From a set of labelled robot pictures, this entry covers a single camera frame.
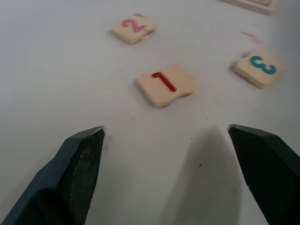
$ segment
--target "teal number 3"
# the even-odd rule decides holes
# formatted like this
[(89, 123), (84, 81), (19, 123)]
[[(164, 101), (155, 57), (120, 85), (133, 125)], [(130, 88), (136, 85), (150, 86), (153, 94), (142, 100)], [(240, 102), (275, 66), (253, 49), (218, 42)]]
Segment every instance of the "teal number 3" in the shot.
[(257, 60), (263, 60), (262, 57), (260, 56), (253, 56), (251, 59), (250, 59), (250, 63), (256, 67), (256, 68), (260, 68), (263, 70), (263, 72), (265, 72), (266, 74), (269, 74), (269, 75), (273, 75), (277, 72), (277, 69), (274, 65), (270, 65), (270, 69), (267, 69), (266, 68), (266, 64), (264, 63), (261, 63), (261, 64), (258, 64), (256, 61)]

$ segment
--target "wooden tile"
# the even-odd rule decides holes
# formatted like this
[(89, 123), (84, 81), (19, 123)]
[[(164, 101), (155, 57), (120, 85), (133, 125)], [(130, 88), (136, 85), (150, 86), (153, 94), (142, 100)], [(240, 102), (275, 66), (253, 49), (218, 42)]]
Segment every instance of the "wooden tile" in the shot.
[(190, 95), (198, 88), (193, 77), (178, 64), (144, 74), (137, 83), (157, 107), (168, 106), (176, 98)]
[(284, 68), (284, 62), (262, 49), (255, 49), (247, 57), (239, 60), (234, 71), (255, 86), (263, 88), (273, 82)]
[(260, 13), (271, 14), (274, 12), (277, 0), (224, 0)]
[(147, 34), (155, 31), (156, 27), (157, 24), (153, 20), (141, 14), (134, 14), (116, 24), (112, 31), (116, 36), (130, 44), (134, 44), (141, 41)]

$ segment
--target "wooden block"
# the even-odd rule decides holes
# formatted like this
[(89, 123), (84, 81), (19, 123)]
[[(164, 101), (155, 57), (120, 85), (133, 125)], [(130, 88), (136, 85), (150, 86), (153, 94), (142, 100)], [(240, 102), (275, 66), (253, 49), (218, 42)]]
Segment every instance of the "wooden block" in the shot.
[(274, 12), (277, 0), (224, 0), (260, 13), (270, 15)]
[(236, 64), (234, 71), (258, 88), (273, 82), (284, 70), (285, 64), (262, 49), (253, 50)]
[(137, 83), (157, 107), (168, 106), (176, 98), (190, 95), (198, 88), (193, 77), (178, 64), (144, 74)]
[(153, 20), (141, 14), (134, 14), (115, 25), (112, 31), (116, 36), (130, 44), (134, 44), (141, 41), (147, 34), (155, 31), (156, 27), (157, 24)]

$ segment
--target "printed number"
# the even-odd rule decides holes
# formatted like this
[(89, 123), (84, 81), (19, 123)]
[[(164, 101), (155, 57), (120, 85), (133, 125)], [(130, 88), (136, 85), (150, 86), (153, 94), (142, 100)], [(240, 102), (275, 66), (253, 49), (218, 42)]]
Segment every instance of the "printed number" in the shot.
[(175, 92), (177, 91), (177, 88), (166, 78), (166, 76), (162, 72), (157, 72), (152, 74), (152, 77), (154, 78), (160, 78), (162, 82), (170, 89), (170, 91)]
[(122, 22), (122, 25), (124, 27), (128, 27), (130, 23), (132, 24), (133, 30), (135, 31), (135, 33), (138, 33), (147, 27), (146, 25), (138, 26), (137, 21), (132, 20), (132, 19), (124, 20)]
[(256, 67), (256, 68), (260, 68), (263, 70), (263, 72), (265, 72), (266, 74), (269, 74), (269, 75), (273, 75), (277, 72), (277, 69), (274, 65), (270, 65), (270, 69), (267, 69), (266, 68), (266, 64), (264, 63), (261, 63), (261, 64), (258, 64), (256, 61), (257, 60), (263, 60), (262, 57), (260, 56), (253, 56), (251, 59), (250, 59), (250, 63)]

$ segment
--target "white table surface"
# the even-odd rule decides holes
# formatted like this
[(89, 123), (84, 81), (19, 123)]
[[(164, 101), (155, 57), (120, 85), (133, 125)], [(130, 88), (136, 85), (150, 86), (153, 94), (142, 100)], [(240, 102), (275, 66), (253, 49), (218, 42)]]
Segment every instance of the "white table surface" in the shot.
[[(218, 0), (0, 1), (0, 220), (67, 137), (105, 126), (86, 225), (266, 225), (226, 129), (260, 128), (300, 153), (299, 10), (299, 0), (273, 16)], [(133, 13), (159, 28), (128, 45), (109, 30)], [(228, 70), (260, 46), (287, 62), (265, 90)], [(201, 89), (152, 107), (135, 78), (177, 62)]]

